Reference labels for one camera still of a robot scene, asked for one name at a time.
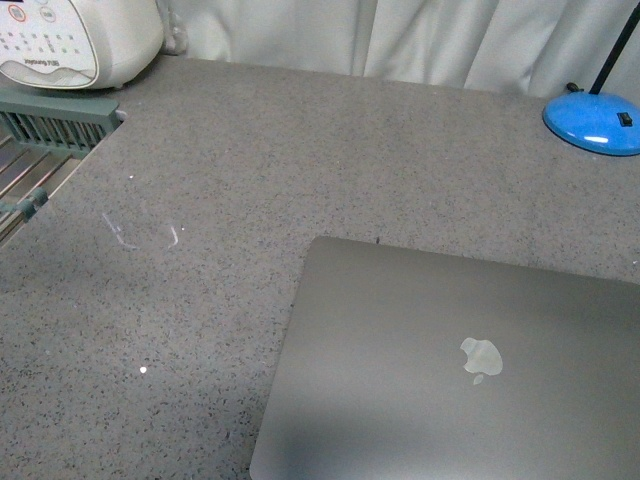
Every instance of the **laptop lid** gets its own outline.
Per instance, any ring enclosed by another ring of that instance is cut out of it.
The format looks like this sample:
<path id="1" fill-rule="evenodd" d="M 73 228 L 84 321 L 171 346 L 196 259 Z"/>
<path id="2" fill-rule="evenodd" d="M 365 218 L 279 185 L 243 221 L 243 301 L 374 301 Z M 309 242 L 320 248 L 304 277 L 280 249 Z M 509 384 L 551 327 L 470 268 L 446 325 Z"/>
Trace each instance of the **laptop lid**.
<path id="1" fill-rule="evenodd" d="M 313 241 L 253 480 L 631 479 L 640 286 Z"/>

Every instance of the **button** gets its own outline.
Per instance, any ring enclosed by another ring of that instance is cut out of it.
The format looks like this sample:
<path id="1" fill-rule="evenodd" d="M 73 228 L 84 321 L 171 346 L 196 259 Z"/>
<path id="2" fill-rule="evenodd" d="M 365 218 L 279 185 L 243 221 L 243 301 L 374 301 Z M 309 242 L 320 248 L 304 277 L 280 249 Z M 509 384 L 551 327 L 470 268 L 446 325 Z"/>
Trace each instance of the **button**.
<path id="1" fill-rule="evenodd" d="M 631 115 L 629 115 L 629 112 L 618 113 L 618 118 L 620 119 L 620 125 L 623 127 L 633 126 L 633 119 L 631 118 Z"/>
<path id="2" fill-rule="evenodd" d="M 49 7 L 42 7 L 40 9 L 40 15 L 49 23 L 53 23 L 56 21 L 56 14 L 53 13 L 53 10 L 51 10 Z"/>
<path id="3" fill-rule="evenodd" d="M 18 22 L 24 22 L 27 19 L 27 15 L 24 13 L 24 10 L 17 5 L 9 5 L 9 15 Z"/>

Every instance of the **white appliance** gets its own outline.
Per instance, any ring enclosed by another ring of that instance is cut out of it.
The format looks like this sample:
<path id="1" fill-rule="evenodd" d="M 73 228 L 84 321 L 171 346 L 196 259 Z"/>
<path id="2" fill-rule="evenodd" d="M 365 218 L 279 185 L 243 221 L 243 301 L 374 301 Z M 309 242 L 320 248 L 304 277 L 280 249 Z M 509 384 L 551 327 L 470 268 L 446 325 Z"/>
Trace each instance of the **white appliance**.
<path id="1" fill-rule="evenodd" d="M 0 72 L 24 85 L 120 87 L 162 40 L 155 0 L 0 0 Z"/>

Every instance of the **blue lamp base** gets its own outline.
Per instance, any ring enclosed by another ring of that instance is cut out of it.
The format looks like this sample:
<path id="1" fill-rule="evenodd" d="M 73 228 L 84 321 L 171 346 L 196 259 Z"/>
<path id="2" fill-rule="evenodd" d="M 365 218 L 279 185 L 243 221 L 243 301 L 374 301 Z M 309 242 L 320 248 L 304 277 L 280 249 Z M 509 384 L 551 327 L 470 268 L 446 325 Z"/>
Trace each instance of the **blue lamp base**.
<path id="1" fill-rule="evenodd" d="M 551 100 L 542 118 L 560 138 L 590 152 L 640 154 L 640 109 L 617 95 L 568 93 Z"/>

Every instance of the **lamp switch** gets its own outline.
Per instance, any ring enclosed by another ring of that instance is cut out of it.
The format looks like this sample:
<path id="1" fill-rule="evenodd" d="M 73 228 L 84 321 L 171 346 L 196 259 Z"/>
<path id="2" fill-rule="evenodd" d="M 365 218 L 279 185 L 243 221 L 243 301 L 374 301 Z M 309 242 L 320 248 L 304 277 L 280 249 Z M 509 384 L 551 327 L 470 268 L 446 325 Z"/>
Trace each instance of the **lamp switch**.
<path id="1" fill-rule="evenodd" d="M 620 112 L 620 113 L 618 113 L 618 118 L 620 119 L 620 125 L 622 125 L 623 127 L 632 127 L 633 126 L 633 120 L 631 118 L 631 115 L 629 115 L 628 112 Z"/>

